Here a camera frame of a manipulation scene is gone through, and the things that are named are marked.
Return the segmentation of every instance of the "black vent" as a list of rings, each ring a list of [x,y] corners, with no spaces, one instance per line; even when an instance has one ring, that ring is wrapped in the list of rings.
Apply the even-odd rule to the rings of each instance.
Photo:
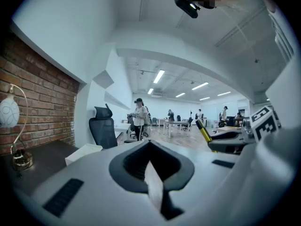
[[[44,209],[53,215],[60,217],[72,201],[83,181],[70,179],[45,205]]]
[[[214,160],[212,163],[222,166],[222,167],[226,167],[226,168],[233,168],[233,166],[234,166],[234,163],[232,163],[232,162],[221,161],[221,160]]]

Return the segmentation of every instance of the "wooden floor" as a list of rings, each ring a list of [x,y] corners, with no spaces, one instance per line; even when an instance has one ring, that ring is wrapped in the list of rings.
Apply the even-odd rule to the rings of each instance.
[[[207,128],[207,131],[209,134],[213,134],[211,128]],[[117,140],[118,145],[124,144],[123,141],[126,140],[126,138],[126,135],[120,135]],[[163,126],[150,126],[150,137],[145,137],[144,139],[160,140],[196,150],[211,151],[196,125],[191,127],[191,132],[189,133],[183,130],[180,132],[179,127],[174,126],[171,131],[170,139],[168,138],[168,129],[166,129],[163,135]]]

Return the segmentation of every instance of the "brick wall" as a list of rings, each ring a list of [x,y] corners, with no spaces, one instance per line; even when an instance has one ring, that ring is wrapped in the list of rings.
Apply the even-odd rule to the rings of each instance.
[[[0,51],[0,101],[7,97],[10,85],[21,87],[28,99],[28,119],[20,139],[26,147],[62,140],[74,145],[74,97],[79,82],[72,79],[12,33],[7,33]],[[26,103],[17,88],[15,101],[20,108],[18,125],[0,128],[0,154],[10,146],[25,123]]]

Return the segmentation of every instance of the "black cap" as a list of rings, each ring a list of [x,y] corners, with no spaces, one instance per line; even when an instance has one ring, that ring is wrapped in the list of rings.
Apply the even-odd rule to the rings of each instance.
[[[135,103],[137,103],[137,102],[142,102],[142,99],[141,98],[136,99]]]

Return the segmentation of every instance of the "white table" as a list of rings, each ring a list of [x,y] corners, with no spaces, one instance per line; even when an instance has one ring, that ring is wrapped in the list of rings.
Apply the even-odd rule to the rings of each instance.
[[[183,122],[183,121],[165,121],[164,124],[163,124],[163,135],[165,133],[165,125],[168,124],[169,125],[169,134],[168,134],[168,138],[170,138],[170,131],[171,131],[171,126],[172,125],[180,125],[180,132],[181,132],[181,129],[182,129],[182,125],[187,125],[188,126],[188,133],[187,133],[187,136],[189,135],[189,132],[190,132],[190,123],[188,122]]]
[[[160,126],[160,121],[165,121],[165,120],[168,120],[168,119],[166,119],[166,118],[164,118],[164,119],[157,119],[157,126]]]
[[[114,131],[123,132],[123,134],[127,133],[127,140],[129,140],[130,139],[130,127],[131,127],[131,124],[116,123],[116,124],[114,124]]]

